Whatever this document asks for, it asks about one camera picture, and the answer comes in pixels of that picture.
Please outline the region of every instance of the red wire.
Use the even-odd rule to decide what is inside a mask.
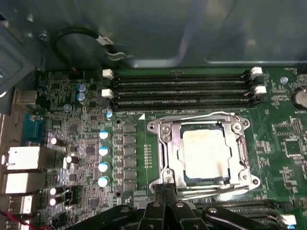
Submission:
[[[37,229],[39,229],[39,230],[50,230],[50,229],[51,229],[51,227],[37,227],[37,228],[36,228],[36,227],[34,227],[33,225],[31,225],[31,224],[29,224],[29,223],[27,223],[27,222],[25,222],[25,221],[23,221],[23,220],[17,219],[14,215],[12,215],[11,213],[6,212],[6,211],[0,210],[0,213],[1,213],[2,215],[4,215],[4,216],[7,216],[9,219],[11,219],[11,220],[14,221],[14,222],[19,222],[19,223],[21,223],[22,225],[29,226],[29,228],[30,228],[30,229],[33,229],[33,230],[37,230]]]

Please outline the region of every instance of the capacitor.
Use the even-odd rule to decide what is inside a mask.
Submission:
[[[86,87],[86,85],[84,85],[84,84],[79,84],[79,85],[77,85],[77,90],[78,90],[79,92],[83,92],[84,94],[87,93],[87,87]]]
[[[112,111],[106,111],[105,116],[106,116],[107,120],[111,120],[111,118],[113,116]]]
[[[70,104],[65,104],[63,106],[63,111],[68,113],[71,110],[71,105]]]
[[[110,165],[107,162],[101,162],[98,165],[98,170],[102,173],[106,172],[110,168]]]
[[[100,149],[98,150],[99,155],[102,157],[105,157],[106,155],[108,155],[109,152],[110,152],[110,149],[105,146],[100,147]]]
[[[76,156],[68,156],[66,157],[66,162],[68,164],[70,163],[74,163],[74,164],[77,164],[79,162],[79,157],[76,157]]]
[[[105,140],[109,137],[109,133],[105,130],[102,130],[99,133],[99,137],[100,137],[100,139]]]
[[[52,196],[59,195],[59,194],[61,194],[63,192],[64,192],[64,188],[63,187],[53,187],[53,188],[50,188],[50,190],[49,190],[49,193]]]
[[[52,138],[50,142],[52,145],[61,146],[61,147],[65,146],[64,141],[59,138]]]
[[[83,92],[78,93],[76,98],[78,102],[80,102],[83,105],[86,105],[86,96]]]
[[[50,204],[50,206],[55,206],[55,205],[58,205],[62,202],[63,202],[63,197],[57,196],[57,197],[51,198],[50,201],[49,201],[49,204]]]
[[[100,177],[98,179],[98,186],[101,188],[106,187],[108,183],[109,183],[109,178],[106,176]]]

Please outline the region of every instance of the cpu socket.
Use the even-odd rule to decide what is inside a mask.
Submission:
[[[260,185],[250,173],[244,130],[250,122],[234,113],[170,115],[147,129],[157,135],[159,178],[174,183],[182,200],[238,195]]]

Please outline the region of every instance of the motherboard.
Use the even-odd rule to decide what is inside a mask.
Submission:
[[[306,90],[296,68],[39,72],[47,108],[25,115],[21,140],[56,152],[39,223],[56,217],[65,229],[137,208],[155,184],[174,183],[199,210],[216,204],[266,224],[291,214],[305,229]]]

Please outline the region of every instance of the green circuit board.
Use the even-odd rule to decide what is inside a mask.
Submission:
[[[182,74],[239,74],[246,69],[179,69]],[[307,75],[297,75],[292,68],[263,68],[267,103],[258,104],[255,108],[235,109],[188,109],[183,111],[129,111],[114,112],[110,119],[105,117],[108,111],[100,105],[99,79],[90,71],[84,72],[84,78],[71,79],[66,72],[40,74],[40,82],[46,85],[46,96],[51,100],[51,109],[45,117],[45,139],[53,135],[63,138],[67,146],[59,149],[67,155],[77,155],[80,163],[67,170],[58,169],[49,172],[48,186],[57,184],[81,185],[81,196],[78,205],[70,208],[69,225],[89,218],[118,204],[136,206],[138,202],[153,199],[148,184],[158,176],[158,147],[156,135],[147,131],[147,124],[165,115],[208,114],[214,111],[235,112],[247,118],[251,127],[245,131],[248,159],[251,172],[261,180],[261,185],[244,195],[242,199],[276,199],[291,201],[297,199],[300,206],[292,213],[297,219],[298,229],[307,227],[307,112],[297,110],[290,97],[300,86],[307,85]],[[160,76],[170,74],[169,69],[118,70],[116,74],[125,76]],[[281,77],[287,77],[286,84]],[[76,101],[76,87],[83,83],[88,88],[87,104]],[[72,110],[63,111],[63,106],[70,104]],[[135,191],[118,193],[115,190],[117,178],[122,171],[116,166],[118,152],[123,151],[123,134],[125,126],[134,126],[128,135],[135,144],[136,161],[133,170],[135,178],[128,183]],[[99,132],[106,130],[109,138],[99,139]],[[111,153],[106,157],[98,154],[100,147],[106,146]],[[111,170],[101,173],[100,162],[108,162]],[[97,180],[107,176],[109,186],[99,188]],[[65,207],[46,207],[42,218],[63,211]]]

